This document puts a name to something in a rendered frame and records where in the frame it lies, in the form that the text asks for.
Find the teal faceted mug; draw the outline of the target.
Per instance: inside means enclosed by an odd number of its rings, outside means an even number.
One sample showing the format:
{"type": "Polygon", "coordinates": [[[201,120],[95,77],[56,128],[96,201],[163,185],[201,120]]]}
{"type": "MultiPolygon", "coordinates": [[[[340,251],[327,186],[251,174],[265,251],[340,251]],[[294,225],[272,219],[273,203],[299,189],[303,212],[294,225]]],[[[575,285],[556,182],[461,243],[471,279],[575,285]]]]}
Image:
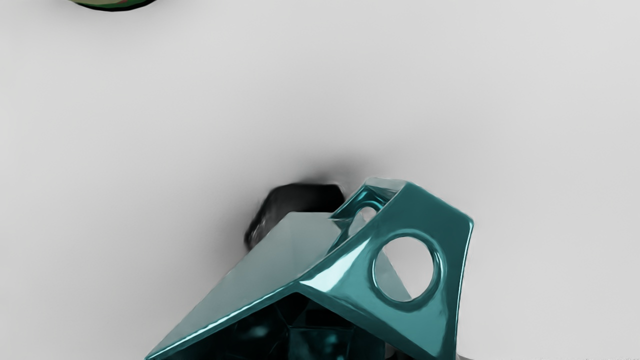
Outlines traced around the teal faceted mug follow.
{"type": "Polygon", "coordinates": [[[144,360],[462,360],[473,219],[368,178],[336,212],[291,212],[144,360]]]}

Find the green round object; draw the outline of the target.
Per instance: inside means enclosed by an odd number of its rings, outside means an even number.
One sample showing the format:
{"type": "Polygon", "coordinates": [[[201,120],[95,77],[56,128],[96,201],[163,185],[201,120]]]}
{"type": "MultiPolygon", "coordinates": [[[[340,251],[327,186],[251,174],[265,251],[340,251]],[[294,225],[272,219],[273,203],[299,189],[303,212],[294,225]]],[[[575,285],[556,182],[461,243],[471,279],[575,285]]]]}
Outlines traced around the green round object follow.
{"type": "Polygon", "coordinates": [[[149,6],[157,0],[68,0],[76,5],[99,12],[128,12],[149,6]]]}

